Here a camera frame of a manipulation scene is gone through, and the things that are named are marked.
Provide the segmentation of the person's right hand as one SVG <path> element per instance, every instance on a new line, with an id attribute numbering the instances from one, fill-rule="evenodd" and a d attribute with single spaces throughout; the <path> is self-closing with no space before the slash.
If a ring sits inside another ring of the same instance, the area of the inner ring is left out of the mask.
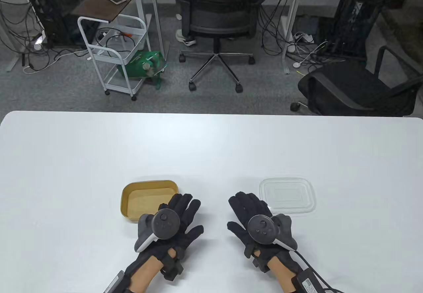
<path id="1" fill-rule="evenodd" d="M 290 252 L 298 249 L 297 242 L 292 237 L 291 217 L 284 214 L 273 215 L 266 202 L 260 200 L 253 193 L 237 192 L 228 200 L 231 208 L 237 216 L 240 224 L 230 221 L 227 228 L 245 246 L 244 255 L 246 258 L 253 257 L 253 265 L 258 267 L 263 273 L 270 270 L 268 263 L 276 257 L 288 270 L 294 274 L 299 274 L 303 270 L 301 266 L 291 257 Z M 248 231 L 249 221 L 257 215 L 266 216 L 264 222 L 268 226 L 274 226 L 274 230 L 279 233 L 278 238 L 289 249 L 278 244 L 262 244 L 257 242 Z"/>

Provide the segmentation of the person's left hand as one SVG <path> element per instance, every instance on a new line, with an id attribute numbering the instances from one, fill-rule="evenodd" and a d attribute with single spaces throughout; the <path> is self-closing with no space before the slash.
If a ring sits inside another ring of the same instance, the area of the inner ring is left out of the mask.
<path id="1" fill-rule="evenodd" d="M 189 245 L 196 240 L 203 232 L 203 225 L 197 225 L 190 231 L 186 231 L 191 225 L 201 202 L 193 199 L 191 194 L 175 194 L 168 204 L 160 204 L 158 210 L 173 210 L 179 218 L 180 226 L 175 235 L 169 239 L 157 239 L 149 243 L 137 259 L 125 270 L 125 275 L 133 276 L 150 257 L 159 260 L 163 267 L 160 272 L 166 280 L 173 281 L 177 275 L 183 272 L 181 261 L 184 259 Z"/>

